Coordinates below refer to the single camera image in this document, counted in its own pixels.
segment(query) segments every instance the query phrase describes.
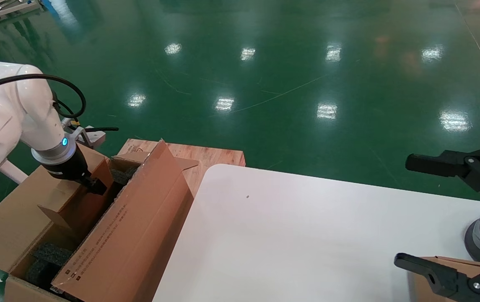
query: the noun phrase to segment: white table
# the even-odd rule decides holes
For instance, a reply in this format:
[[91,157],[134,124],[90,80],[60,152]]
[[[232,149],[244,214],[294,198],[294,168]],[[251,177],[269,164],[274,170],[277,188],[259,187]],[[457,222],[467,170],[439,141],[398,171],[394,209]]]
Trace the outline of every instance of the white table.
[[406,302],[395,254],[470,260],[479,217],[479,201],[216,165],[153,302]]

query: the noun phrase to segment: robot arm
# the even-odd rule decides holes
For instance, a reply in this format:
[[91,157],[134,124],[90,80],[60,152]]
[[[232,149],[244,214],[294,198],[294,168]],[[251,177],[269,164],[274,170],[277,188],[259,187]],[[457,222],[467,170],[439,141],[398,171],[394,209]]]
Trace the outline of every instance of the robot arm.
[[[0,79],[36,74],[42,73],[31,65],[0,63]],[[103,194],[106,187],[91,179],[75,143],[79,133],[64,132],[46,80],[29,78],[0,84],[0,164],[21,140],[51,176],[75,180],[92,193]]]

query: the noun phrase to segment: green epoxy floor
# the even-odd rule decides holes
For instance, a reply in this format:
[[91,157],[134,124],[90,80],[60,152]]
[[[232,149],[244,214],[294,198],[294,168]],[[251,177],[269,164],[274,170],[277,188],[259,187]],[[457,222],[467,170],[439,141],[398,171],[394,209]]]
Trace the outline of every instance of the green epoxy floor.
[[[82,122],[121,128],[106,155],[164,138],[241,149],[249,167],[480,199],[404,168],[410,153],[480,148],[480,0],[44,1],[0,22],[0,61],[80,86]],[[37,166],[25,146],[9,159]],[[14,187],[0,174],[0,201]]]

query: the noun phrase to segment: cardboard box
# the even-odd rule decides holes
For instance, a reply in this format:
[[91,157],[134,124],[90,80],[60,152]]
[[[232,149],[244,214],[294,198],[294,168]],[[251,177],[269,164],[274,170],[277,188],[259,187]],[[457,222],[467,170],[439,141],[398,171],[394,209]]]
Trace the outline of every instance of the cardboard box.
[[[147,154],[126,156],[136,161]],[[52,285],[85,302],[152,299],[148,272],[176,214],[193,195],[163,141],[147,157]]]
[[[137,155],[137,158],[134,155],[126,157],[116,156],[111,160],[108,160],[96,151],[80,146],[87,160],[89,170],[93,175],[98,175],[101,179],[104,178],[102,181],[108,181],[109,177],[111,177],[109,169],[104,169],[104,167],[126,170],[128,167],[139,166],[146,159],[145,164],[136,171],[132,180],[125,186],[124,191],[117,199],[121,203],[125,203],[125,211],[129,212],[130,209],[133,209],[133,206],[129,205],[132,204],[131,202],[125,202],[133,200],[130,198],[133,197],[131,193],[136,193],[139,197],[138,201],[133,204],[138,202],[144,204],[141,200],[158,202],[160,197],[163,197],[163,192],[167,191],[167,194],[163,197],[163,202],[157,208],[157,204],[153,204],[153,206],[144,205],[148,212],[139,216],[142,224],[148,222],[151,233],[141,233],[140,224],[132,224],[136,229],[133,235],[137,233],[144,238],[147,238],[146,236],[152,237],[150,240],[151,244],[146,245],[143,249],[150,253],[146,255],[148,257],[146,261],[150,263],[150,267],[142,282],[147,282],[147,288],[154,288],[154,291],[161,279],[161,274],[165,270],[165,265],[176,243],[176,237],[180,233],[192,201],[192,195],[189,191],[184,192],[185,195],[180,197],[181,194],[179,192],[184,188],[182,180],[176,180],[171,184],[170,179],[176,175],[178,169],[181,170],[197,165],[196,161],[186,161],[175,159],[174,157],[171,161],[172,155],[167,147],[164,146],[166,145],[162,141],[156,147],[156,152],[152,152],[150,156],[148,156],[148,153],[141,153]],[[158,187],[150,185],[150,183],[154,182],[158,182],[161,185]],[[174,195],[178,199],[169,194],[169,190],[165,187],[169,184],[171,184],[170,191],[178,193]],[[138,187],[153,187],[153,189],[152,192],[149,192],[140,190]],[[159,196],[159,198],[148,198],[147,194]],[[0,270],[10,274],[5,285],[6,302],[67,302],[67,300],[26,282],[25,274],[30,265],[35,261],[31,253],[44,242],[50,242],[69,250],[77,250],[80,244],[82,247],[86,245],[88,240],[81,243],[81,238],[84,237],[86,229],[93,227],[94,223],[90,221],[98,220],[106,210],[107,205],[111,203],[111,200],[108,201],[107,199],[112,199],[111,194],[104,195],[102,199],[99,198],[98,200],[96,196],[98,195],[81,194],[81,188],[78,184],[67,182],[66,180],[57,180],[49,176],[44,168],[39,167],[0,203]],[[101,226],[106,223],[103,220],[110,217],[108,213],[117,209],[115,207],[116,204],[114,203],[106,214],[102,216],[100,222],[96,225],[96,229],[101,229]],[[148,221],[153,209],[155,210],[154,215],[159,215],[156,216],[156,219]],[[118,227],[117,234],[122,229],[122,227]],[[93,233],[96,232],[92,231],[89,238],[94,238]],[[108,246],[102,249],[102,255],[108,253],[110,255],[116,254],[116,250],[131,251],[140,248],[137,244],[133,247],[122,245],[114,247],[112,245],[115,243],[112,244],[112,242],[115,241],[110,237]],[[156,256],[156,259],[165,260],[165,264],[156,264],[159,261],[154,261],[153,255]],[[100,281],[100,278],[103,276],[98,275],[97,277],[97,281]],[[118,284],[117,288],[120,291],[126,291],[121,284]],[[153,295],[153,293],[152,290],[150,292],[138,291],[140,296]]]
[[[454,258],[447,258],[441,256],[424,257],[426,260],[430,260],[444,266],[457,269],[458,272],[466,274],[472,278],[480,274],[480,262],[460,260]],[[428,284],[425,277],[421,275],[413,274],[415,282],[416,302],[452,302],[449,298],[441,297],[434,294]]]

